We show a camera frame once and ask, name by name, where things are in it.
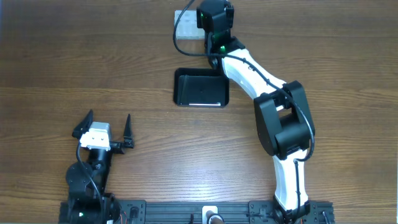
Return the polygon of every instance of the wooden table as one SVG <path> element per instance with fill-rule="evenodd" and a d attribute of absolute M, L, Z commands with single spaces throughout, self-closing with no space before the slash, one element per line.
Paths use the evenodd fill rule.
<path fill-rule="evenodd" d="M 117 198 L 272 198 L 273 161 L 237 84 L 224 109 L 172 101 L 178 67 L 209 67 L 174 49 L 174 10 L 186 3 L 2 2 L 0 222 L 57 222 L 76 161 L 72 129 L 89 109 L 115 139 L 132 115 L 136 148 L 115 156 L 108 181 Z M 317 129 L 305 165 L 310 199 L 333 202 L 338 223 L 395 223 L 398 1 L 233 4 L 234 35 L 269 72 L 307 92 Z"/>

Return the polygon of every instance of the black metal base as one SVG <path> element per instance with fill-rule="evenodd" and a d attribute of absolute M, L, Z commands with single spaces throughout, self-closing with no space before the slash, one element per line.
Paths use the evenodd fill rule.
<path fill-rule="evenodd" d="M 244 202 L 146 202 L 145 200 L 120 200 L 123 224 L 201 224 L 202 207 L 214 205 L 227 224 L 276 224 L 273 218 L 273 201 Z M 323 212 L 330 223 L 335 223 L 332 203 L 311 202 L 310 213 L 302 217 L 304 224 L 326 224 Z M 120 219 L 115 224 L 122 224 Z"/>

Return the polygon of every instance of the white connector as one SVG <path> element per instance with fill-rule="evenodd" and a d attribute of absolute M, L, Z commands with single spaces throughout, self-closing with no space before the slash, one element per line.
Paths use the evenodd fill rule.
<path fill-rule="evenodd" d="M 174 25 L 181 14 L 181 10 L 174 12 Z M 197 27 L 197 12 L 190 10 L 185 11 L 178 23 L 175 33 L 177 40 L 203 40 L 205 31 Z"/>

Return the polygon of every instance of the wood surface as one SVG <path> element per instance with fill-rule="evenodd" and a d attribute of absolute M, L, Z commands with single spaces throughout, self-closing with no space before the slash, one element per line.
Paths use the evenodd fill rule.
<path fill-rule="evenodd" d="M 172 101 L 178 67 L 209 67 L 174 49 L 174 10 L 186 3 L 2 1 L 0 222 L 57 222 L 76 161 L 72 129 L 89 109 L 116 139 L 132 115 L 136 148 L 114 157 L 108 181 L 117 198 L 272 199 L 273 161 L 237 84 L 222 110 Z M 233 34 L 257 62 L 305 87 L 317 129 L 310 199 L 333 202 L 337 223 L 395 223 L 398 1 L 232 3 Z"/>

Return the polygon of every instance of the black cable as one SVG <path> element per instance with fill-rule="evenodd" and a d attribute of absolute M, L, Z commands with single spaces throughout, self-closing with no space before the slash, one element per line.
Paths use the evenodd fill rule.
<path fill-rule="evenodd" d="M 173 31 L 173 43 L 174 43 L 174 47 L 178 50 L 178 52 L 180 52 L 181 54 L 184 54 L 186 56 L 193 56 L 193 57 L 229 57 L 229 58 L 233 58 L 236 60 L 239 60 L 243 63 L 248 64 L 255 72 L 257 72 L 262 79 L 264 79 L 264 81 L 267 83 L 267 85 L 273 87 L 274 89 L 276 89 L 279 93 L 283 94 L 286 99 L 294 106 L 294 108 L 296 109 L 296 111 L 298 111 L 302 117 L 305 120 L 305 124 L 308 127 L 308 130 L 310 131 L 310 150 L 308 152 L 308 154 L 303 158 L 303 159 L 294 159 L 294 164 L 296 166 L 296 182 L 297 182 L 297 200 L 298 200 L 298 207 L 297 207 L 297 211 L 300 211 L 300 183 L 299 183 L 299 166 L 298 166 L 298 162 L 305 162 L 307 160 L 309 160 L 312 157 L 312 154 L 314 152 L 315 149 L 315 136 L 313 134 L 310 122 L 308 121 L 306 115 L 304 114 L 303 110 L 301 109 L 301 107 L 295 102 L 295 100 L 283 89 L 277 87 L 276 85 L 274 85 L 273 83 L 271 83 L 271 81 L 269 81 L 268 78 L 266 78 L 261 72 L 260 70 L 254 66 L 251 62 L 248 62 L 245 58 L 239 58 L 237 56 L 234 55 L 228 55 L 228 54 L 196 54 L 196 53 L 188 53 L 188 52 L 184 52 L 183 50 L 181 50 L 178 45 L 177 45 L 177 27 L 178 27 L 178 23 L 180 22 L 181 17 L 183 16 L 184 12 L 193 4 L 193 2 L 195 2 L 195 0 L 190 0 L 190 2 L 185 6 L 185 8 L 181 11 L 179 17 L 177 18 L 177 21 L 175 22 L 174 25 L 174 31 Z"/>
<path fill-rule="evenodd" d="M 104 214 L 105 214 L 104 202 L 102 200 L 100 191 L 98 190 L 97 186 L 94 183 L 94 180 L 91 178 L 90 174 L 86 170 L 86 166 L 84 165 L 84 163 L 80 159 L 80 141 L 77 144 L 77 148 L 76 148 L 76 158 L 77 158 L 77 161 L 79 162 L 79 164 L 81 166 L 81 171 L 83 171 L 83 173 L 86 175 L 86 177 L 90 180 L 92 186 L 95 189 L 95 192 L 98 194 L 99 204 L 101 205 L 101 214 L 100 214 L 101 215 L 101 221 L 100 221 L 100 224 L 102 224 L 103 223 Z"/>

